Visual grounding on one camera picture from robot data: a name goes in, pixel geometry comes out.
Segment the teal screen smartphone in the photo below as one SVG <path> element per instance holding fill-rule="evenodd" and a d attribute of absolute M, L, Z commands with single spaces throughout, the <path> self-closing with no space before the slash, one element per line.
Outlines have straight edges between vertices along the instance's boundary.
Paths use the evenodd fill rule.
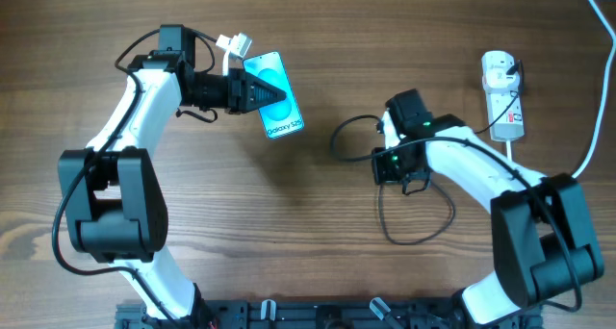
<path fill-rule="evenodd" d="M 304 121 L 279 52 L 268 52 L 244 60 L 247 74 L 257 78 L 254 85 L 262 124 L 269 139 L 299 132 Z"/>

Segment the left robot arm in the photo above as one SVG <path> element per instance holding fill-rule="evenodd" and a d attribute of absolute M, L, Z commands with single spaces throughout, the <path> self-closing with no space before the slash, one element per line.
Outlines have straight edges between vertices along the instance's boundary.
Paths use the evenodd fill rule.
<path fill-rule="evenodd" d="M 154 30 L 158 46 L 115 68 L 124 94 L 86 147 L 58 161 L 62 191 L 52 224 L 57 263 L 80 276 L 119 272 L 140 295 L 137 314 L 153 328 L 211 328 L 215 314 L 166 247 L 168 211 L 151 158 L 171 116 L 246 114 L 286 99 L 286 92 L 242 68 L 222 74 L 195 68 L 195 43 L 243 58 L 249 38 L 212 38 L 182 24 Z"/>

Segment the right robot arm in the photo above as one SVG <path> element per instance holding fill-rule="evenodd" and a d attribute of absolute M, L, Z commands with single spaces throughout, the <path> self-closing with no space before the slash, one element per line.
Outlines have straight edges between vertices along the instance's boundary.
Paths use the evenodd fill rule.
<path fill-rule="evenodd" d="M 604 275 L 604 260 L 581 184 L 571 175 L 548 176 L 507 159 L 460 118 L 435 117 L 415 89 L 385 104 L 377 130 L 385 144 L 371 153 L 378 185 L 427 186 L 434 173 L 449 178 L 489 214 L 493 271 L 460 292 L 457 309 L 469 326 L 497 324 L 552 305 Z"/>

